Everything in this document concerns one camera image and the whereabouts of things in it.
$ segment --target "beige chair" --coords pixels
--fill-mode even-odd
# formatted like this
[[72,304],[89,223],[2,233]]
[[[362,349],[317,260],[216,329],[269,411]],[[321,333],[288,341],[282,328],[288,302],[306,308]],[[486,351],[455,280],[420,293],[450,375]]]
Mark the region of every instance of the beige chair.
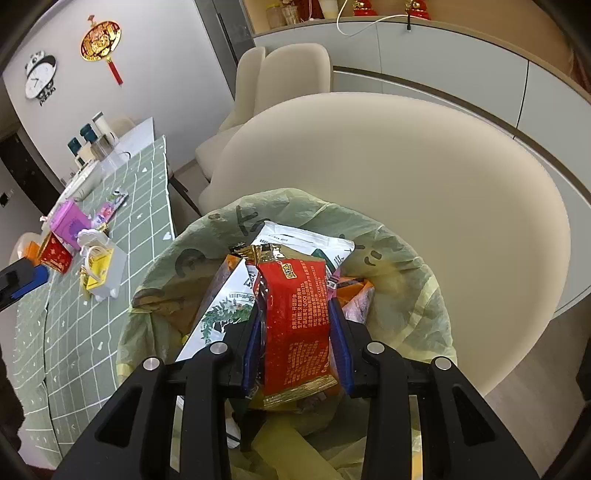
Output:
[[117,135],[117,137],[121,138],[127,132],[129,132],[129,130],[135,128],[135,123],[128,116],[120,116],[118,118],[115,118],[115,119],[109,121],[109,126],[113,129],[113,132],[115,132],[115,135]]
[[290,100],[234,135],[199,207],[280,187],[364,213],[415,248],[439,281],[459,366],[483,395],[553,316],[570,255],[562,199],[534,157],[483,121],[378,93]]
[[292,98],[329,92],[331,86],[332,64],[322,45],[287,45],[266,58],[263,47],[248,50],[238,64],[234,110],[218,134],[195,151],[205,178],[212,178],[226,144],[253,116]]

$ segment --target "blue object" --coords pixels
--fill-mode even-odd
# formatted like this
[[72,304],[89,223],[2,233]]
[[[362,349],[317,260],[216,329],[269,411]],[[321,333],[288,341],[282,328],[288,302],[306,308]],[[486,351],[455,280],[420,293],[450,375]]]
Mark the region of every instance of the blue object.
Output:
[[242,392],[244,395],[250,393],[258,373],[259,360],[261,358],[261,317],[262,313],[259,310],[248,340],[248,345],[246,346],[246,351],[244,352],[242,372]]
[[90,124],[86,124],[80,128],[80,135],[84,137],[87,142],[94,143],[98,140],[95,131],[92,129]]
[[35,290],[37,287],[41,287],[41,285],[47,283],[49,279],[49,270],[45,265],[37,265],[35,268],[35,277],[32,282],[26,284],[20,290],[17,290],[15,293],[11,295],[11,298],[14,300],[18,300],[21,297],[25,296],[30,291]]
[[351,394],[353,390],[353,361],[349,348],[347,347],[345,333],[339,322],[336,305],[335,302],[329,302],[330,343],[332,345],[333,355],[335,356],[339,383],[348,394]]
[[80,145],[80,142],[78,142],[78,139],[76,137],[74,137],[68,142],[68,148],[75,156],[75,155],[78,155],[78,152],[82,148],[82,145]]

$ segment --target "wooden floor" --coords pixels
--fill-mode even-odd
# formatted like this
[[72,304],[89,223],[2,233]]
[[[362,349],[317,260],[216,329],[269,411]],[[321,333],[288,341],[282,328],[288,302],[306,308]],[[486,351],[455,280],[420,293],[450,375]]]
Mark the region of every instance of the wooden floor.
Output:
[[487,402],[541,475],[583,408],[575,381],[591,334],[591,297],[550,322],[535,347]]

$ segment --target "black device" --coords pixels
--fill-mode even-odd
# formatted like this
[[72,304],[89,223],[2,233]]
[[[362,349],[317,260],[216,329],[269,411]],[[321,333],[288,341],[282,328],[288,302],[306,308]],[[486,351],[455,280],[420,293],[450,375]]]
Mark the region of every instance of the black device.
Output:
[[[336,299],[329,302],[329,314],[341,384],[351,397],[370,401],[363,480],[410,480],[409,395],[418,398],[424,480],[539,478],[500,419],[449,359],[437,357],[426,364],[401,357],[374,342],[364,325],[346,320]],[[146,359],[84,430],[53,479],[231,479],[223,405],[227,398],[239,403],[253,386],[260,334],[255,306],[247,322],[227,327],[223,342],[191,359],[171,365]],[[169,466],[178,395],[184,396],[180,472]],[[243,449],[264,422],[264,413],[257,415],[254,421],[244,412],[237,418]]]
[[0,271],[0,312],[18,300],[12,295],[35,279],[35,267],[21,258]]

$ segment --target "red chinese ornament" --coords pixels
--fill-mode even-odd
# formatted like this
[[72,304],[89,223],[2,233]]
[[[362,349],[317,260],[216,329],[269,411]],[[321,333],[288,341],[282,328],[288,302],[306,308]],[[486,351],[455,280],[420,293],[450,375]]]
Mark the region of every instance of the red chinese ornament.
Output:
[[90,30],[82,39],[80,54],[88,61],[106,60],[117,83],[123,85],[123,80],[113,60],[111,60],[111,52],[117,47],[121,39],[121,27],[110,20],[96,23],[94,19],[94,15],[88,17]]
[[356,17],[374,17],[378,15],[371,6],[369,0],[355,0],[353,2],[353,15]]
[[411,17],[431,20],[429,12],[427,12],[427,4],[424,2],[424,0],[411,0],[410,2],[407,2],[406,13],[408,13]]

